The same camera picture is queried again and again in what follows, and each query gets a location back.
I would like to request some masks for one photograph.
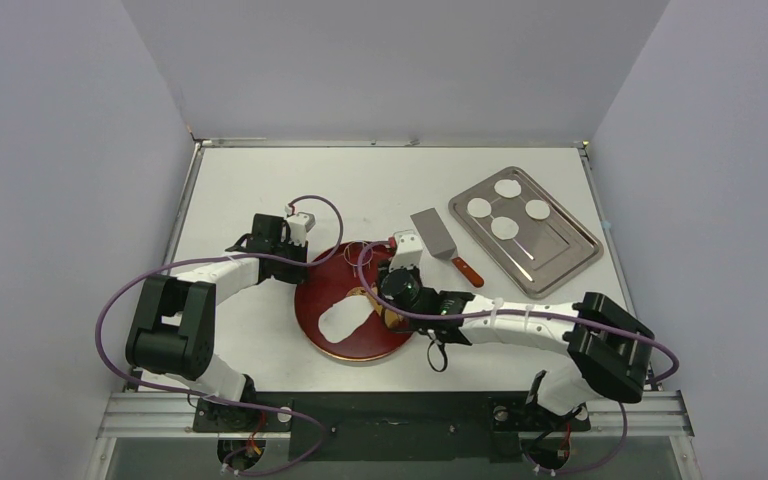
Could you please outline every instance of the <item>metal bolt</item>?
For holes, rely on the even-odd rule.
[[[281,407],[281,410],[284,410],[284,411],[287,411],[287,412],[292,412],[293,411],[290,407]],[[281,422],[281,423],[287,423],[287,422],[290,421],[291,418],[293,418],[293,416],[290,415],[289,413],[279,413],[276,416],[278,417],[278,421]]]
[[[495,418],[497,422],[504,422],[508,419],[508,410],[499,405],[493,409],[493,418]]]

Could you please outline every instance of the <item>white round disc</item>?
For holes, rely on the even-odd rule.
[[[490,202],[483,198],[473,198],[466,204],[466,211],[475,218],[484,218],[490,215],[493,208],[490,206]]]
[[[514,198],[522,192],[522,187],[519,185],[519,182],[510,179],[499,180],[496,182],[495,189],[496,193],[505,198]]]
[[[293,409],[291,409],[290,407],[281,407],[281,410],[286,410],[288,412],[293,411]],[[291,418],[293,418],[293,416],[290,415],[289,413],[279,413],[276,416],[278,417],[278,421],[281,423],[287,423],[290,421]]]
[[[510,240],[519,233],[519,225],[508,217],[496,217],[490,223],[490,230],[499,240]]]
[[[546,220],[549,218],[551,210],[549,204],[543,200],[529,200],[525,204],[525,213],[535,220]]]

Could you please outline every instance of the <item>red round tray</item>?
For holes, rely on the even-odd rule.
[[[329,342],[319,331],[319,317],[326,310],[349,295],[362,294],[360,280],[355,276],[354,268],[344,257],[344,251],[348,246],[351,247],[346,256],[356,264],[362,248],[361,243],[343,243],[327,262],[311,267],[308,270],[308,280],[296,287],[296,321],[316,348],[328,355],[354,362],[375,360],[395,352],[411,337],[410,334],[389,331],[378,314],[380,307],[376,308],[351,335],[339,343]],[[374,287],[378,262],[393,255],[384,247],[375,247],[372,253],[372,262],[365,266],[363,271],[367,282]],[[389,312],[386,315],[392,328],[403,327],[403,325],[392,325],[401,320],[398,317],[391,317],[395,314]]]

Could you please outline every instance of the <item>metal tray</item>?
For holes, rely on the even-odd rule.
[[[519,196],[496,193],[496,182],[516,181]],[[490,202],[492,213],[475,218],[467,212],[473,198]],[[549,204],[549,217],[534,220],[525,212],[529,200]],[[449,211],[502,270],[531,298],[543,298],[602,256],[602,244],[548,192],[517,167],[508,167],[449,201]],[[490,230],[495,217],[508,217],[519,225],[511,240],[500,240]]]

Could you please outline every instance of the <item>gray wall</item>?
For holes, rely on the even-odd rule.
[[[160,261],[191,153],[118,1],[0,1],[0,479],[83,475],[119,385],[95,315]]]
[[[667,0],[123,0],[197,137],[591,138]]]
[[[672,0],[593,149],[706,478],[768,478],[768,1]]]

